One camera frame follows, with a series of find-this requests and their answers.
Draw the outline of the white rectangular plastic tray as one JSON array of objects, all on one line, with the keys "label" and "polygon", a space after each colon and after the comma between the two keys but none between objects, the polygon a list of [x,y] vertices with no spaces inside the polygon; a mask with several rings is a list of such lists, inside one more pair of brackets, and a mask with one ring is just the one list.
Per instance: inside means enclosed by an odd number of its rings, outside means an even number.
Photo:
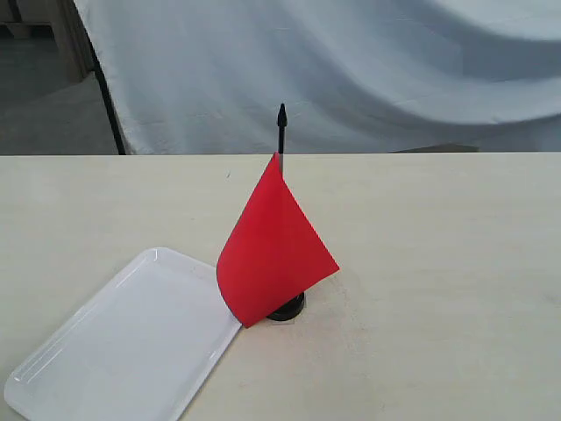
[{"label": "white rectangular plastic tray", "polygon": [[29,420],[176,420],[239,329],[212,266],[150,248],[10,374],[4,400]]}]

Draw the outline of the red flag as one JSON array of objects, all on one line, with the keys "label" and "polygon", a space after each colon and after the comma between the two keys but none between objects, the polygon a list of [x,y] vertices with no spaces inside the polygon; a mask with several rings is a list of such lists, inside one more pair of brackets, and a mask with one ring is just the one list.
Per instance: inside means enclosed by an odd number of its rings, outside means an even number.
[{"label": "red flag", "polygon": [[217,283],[233,316],[249,328],[335,274],[339,265],[285,182],[286,107],[278,149],[267,163],[217,261]]}]

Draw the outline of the black backdrop stand pole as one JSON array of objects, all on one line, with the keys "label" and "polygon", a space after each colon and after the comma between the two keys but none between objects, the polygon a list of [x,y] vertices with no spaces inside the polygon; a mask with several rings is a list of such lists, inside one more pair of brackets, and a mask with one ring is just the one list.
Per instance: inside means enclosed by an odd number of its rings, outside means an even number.
[{"label": "black backdrop stand pole", "polygon": [[117,153],[119,155],[127,155],[125,143],[117,119],[117,114],[110,95],[109,86],[101,68],[101,64],[97,58],[96,50],[91,42],[91,39],[89,38],[89,36],[87,36],[87,39],[89,43],[89,50],[93,60],[94,74],[96,76],[96,80],[102,95],[103,105],[106,110],[107,118],[109,120],[110,129],[117,149]]}]

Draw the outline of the white backdrop cloth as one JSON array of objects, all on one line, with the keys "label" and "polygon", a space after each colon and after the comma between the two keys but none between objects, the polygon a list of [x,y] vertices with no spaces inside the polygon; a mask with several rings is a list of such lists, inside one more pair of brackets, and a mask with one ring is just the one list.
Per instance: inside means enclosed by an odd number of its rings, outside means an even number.
[{"label": "white backdrop cloth", "polygon": [[135,154],[560,148],[557,1],[80,1]]}]

